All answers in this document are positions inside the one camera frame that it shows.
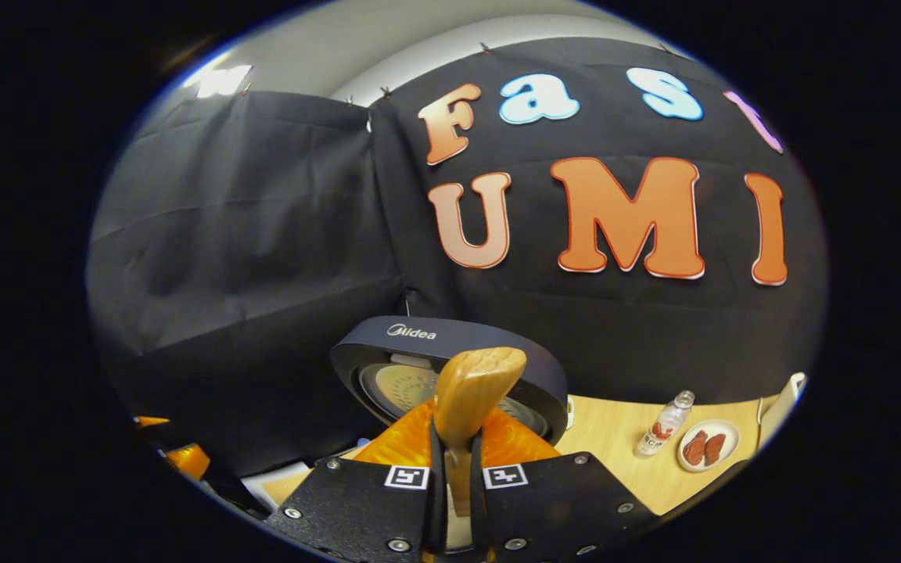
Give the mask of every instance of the bolt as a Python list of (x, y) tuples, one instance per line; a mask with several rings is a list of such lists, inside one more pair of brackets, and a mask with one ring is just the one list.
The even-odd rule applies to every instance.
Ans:
[(412, 548), (410, 544), (408, 544), (405, 540), (394, 539), (389, 540), (389, 549), (391, 551), (397, 551), (398, 553), (404, 553)]

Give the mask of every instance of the wooden table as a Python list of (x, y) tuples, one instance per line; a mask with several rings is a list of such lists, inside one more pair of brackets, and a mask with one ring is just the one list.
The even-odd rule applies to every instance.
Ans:
[[(687, 417), (687, 423), (669, 439), (666, 446), (654, 456), (641, 460), (635, 457), (633, 449), (664, 405), (569, 396), (573, 400), (573, 426), (565, 431), (555, 449), (562, 454), (590, 452), (597, 456), (637, 499), (658, 515), (673, 510), (711, 484), (732, 464), (748, 459), (757, 451), (760, 430), (757, 409), (760, 400), (694, 406), (690, 417)], [(764, 399), (763, 412), (766, 412), (775, 399), (776, 395)], [(726, 420), (736, 425), (739, 428), (739, 444), (732, 455), (726, 457), (718, 467), (691, 473), (680, 467), (677, 446), (687, 429), (699, 421), (709, 419)], [(341, 457), (350, 459), (360, 453), (361, 449), (357, 448)], [(278, 505), (282, 504), (308, 473), (311, 470), (265, 483), (264, 488)]]

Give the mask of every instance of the black fabric backdrop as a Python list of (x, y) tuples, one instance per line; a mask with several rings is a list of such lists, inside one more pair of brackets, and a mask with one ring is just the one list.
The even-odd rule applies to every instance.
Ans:
[[(700, 121), (665, 118), (625, 71), (679, 77)], [(580, 111), (510, 125), (498, 90), (525, 74), (564, 80)], [(463, 153), (425, 163), (416, 117), (462, 84), (482, 89)], [(403, 313), (478, 321), (546, 346), (576, 395), (699, 403), (773, 395), (811, 367), (827, 296), (823, 227), (791, 157), (758, 136), (700, 64), (619, 41), (540, 40), (476, 53), (368, 110), (310, 96), (253, 91), (190, 100), (156, 115), (121, 157), (101, 200), (87, 267), (98, 346), (133, 414), (176, 421), (237, 474), (335, 452), (379, 430), (341, 387), (328, 349), (359, 321)], [(775, 132), (772, 124), (766, 124)], [(562, 158), (603, 161), (634, 196), (657, 156), (697, 165), (704, 277), (558, 267), (568, 242)], [(443, 252), (426, 193), (465, 186), (461, 222), (485, 240), (471, 181), (508, 172), (510, 253), (469, 270)], [(788, 280), (755, 284), (759, 218), (744, 174), (784, 192)]]

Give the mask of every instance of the plastic bottle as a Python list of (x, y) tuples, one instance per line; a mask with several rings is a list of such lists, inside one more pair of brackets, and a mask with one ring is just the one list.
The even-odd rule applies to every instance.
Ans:
[(693, 406), (694, 392), (680, 391), (680, 395), (671, 400), (659, 416), (655, 417), (655, 424), (644, 433), (641, 441), (635, 446), (635, 455), (650, 457), (659, 452), (687, 421), (687, 414), (690, 414)]

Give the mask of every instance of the bottle label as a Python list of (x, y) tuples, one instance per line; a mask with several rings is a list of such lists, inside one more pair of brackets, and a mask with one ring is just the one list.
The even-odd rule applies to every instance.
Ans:
[(641, 441), (639, 442), (639, 445), (637, 445), (637, 451), (644, 456), (653, 455), (655, 452), (662, 449), (662, 446), (666, 444), (666, 441), (669, 441), (669, 438), (672, 437), (676, 430), (677, 428), (673, 427), (673, 425), (662, 425), (658, 422), (655, 423), (648, 429), (646, 435), (641, 437)]

